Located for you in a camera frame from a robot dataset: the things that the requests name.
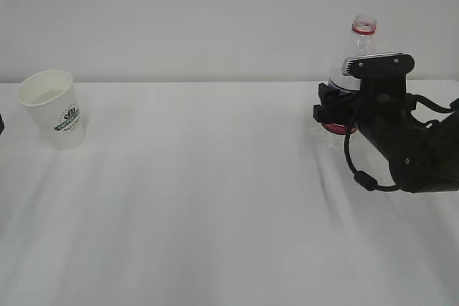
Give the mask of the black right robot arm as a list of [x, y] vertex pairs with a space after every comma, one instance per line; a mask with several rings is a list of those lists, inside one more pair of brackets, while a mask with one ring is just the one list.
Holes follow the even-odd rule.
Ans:
[[[354, 180], [368, 191], [434, 193], [458, 190], [458, 101], [443, 107], [407, 92], [414, 58], [402, 52], [349, 57], [341, 72], [360, 81], [344, 92], [321, 83], [313, 118], [343, 126], [344, 156]], [[356, 128], [387, 160], [394, 181], [378, 184], [354, 165], [349, 150]]]

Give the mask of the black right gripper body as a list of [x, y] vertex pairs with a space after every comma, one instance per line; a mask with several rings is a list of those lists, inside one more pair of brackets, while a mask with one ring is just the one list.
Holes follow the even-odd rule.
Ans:
[[349, 59], [349, 74], [360, 80], [359, 100], [351, 125], [370, 123], [380, 116], [391, 126], [414, 130], [406, 76], [415, 66], [409, 54], [368, 54]]

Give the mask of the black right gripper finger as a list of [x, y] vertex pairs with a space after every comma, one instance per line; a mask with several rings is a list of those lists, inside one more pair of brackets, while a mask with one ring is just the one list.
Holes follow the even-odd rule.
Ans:
[[318, 123], [349, 125], [359, 100], [359, 91], [341, 92], [325, 83], [318, 85], [320, 103], [313, 106], [313, 119]]

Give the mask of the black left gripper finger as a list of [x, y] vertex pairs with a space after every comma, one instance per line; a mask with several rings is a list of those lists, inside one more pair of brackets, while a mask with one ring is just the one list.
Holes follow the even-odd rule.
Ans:
[[0, 115], [0, 133], [3, 133], [4, 128], [5, 128], [4, 121], [3, 121], [2, 116]]

